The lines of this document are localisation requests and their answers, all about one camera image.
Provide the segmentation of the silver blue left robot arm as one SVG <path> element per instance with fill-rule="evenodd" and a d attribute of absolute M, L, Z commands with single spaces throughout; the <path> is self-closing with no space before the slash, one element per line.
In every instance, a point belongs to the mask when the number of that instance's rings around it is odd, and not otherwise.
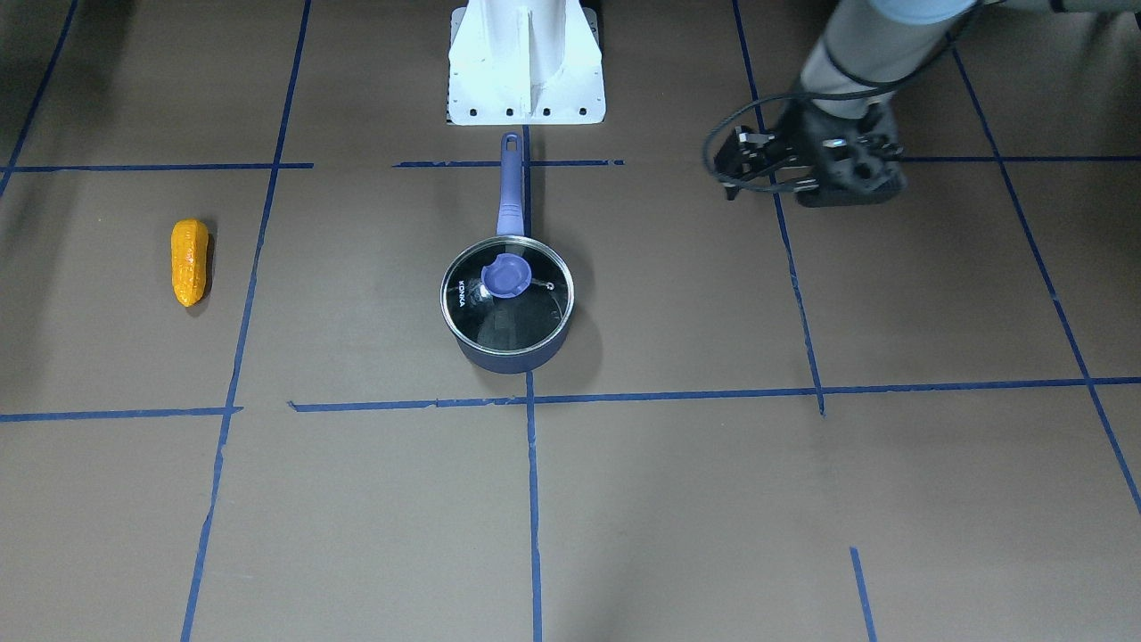
<path fill-rule="evenodd" d="M 841 1 L 779 104 L 770 128 L 731 114 L 702 144 L 702 163 L 725 187 L 790 193 L 803 208 L 871 206 L 905 190 L 891 98 L 949 52 L 981 1 Z"/>

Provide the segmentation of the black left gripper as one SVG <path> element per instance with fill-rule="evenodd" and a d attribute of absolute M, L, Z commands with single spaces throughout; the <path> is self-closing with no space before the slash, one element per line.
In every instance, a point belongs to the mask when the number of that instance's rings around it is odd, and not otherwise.
<path fill-rule="evenodd" d="M 845 190 L 840 162 L 825 151 L 831 139 L 848 137 L 848 119 L 839 117 L 811 99 L 791 99 L 782 109 L 775 132 L 784 143 L 787 157 L 793 157 L 785 166 L 806 166 L 809 174 L 784 182 L 774 182 L 772 174 L 764 174 L 776 163 L 775 136 L 747 125 L 734 127 L 717 151 L 717 172 L 722 172 L 726 200 L 737 200 L 742 192 L 750 193 L 798 193 L 803 190 L 803 180 L 812 179 L 815 190 Z"/>

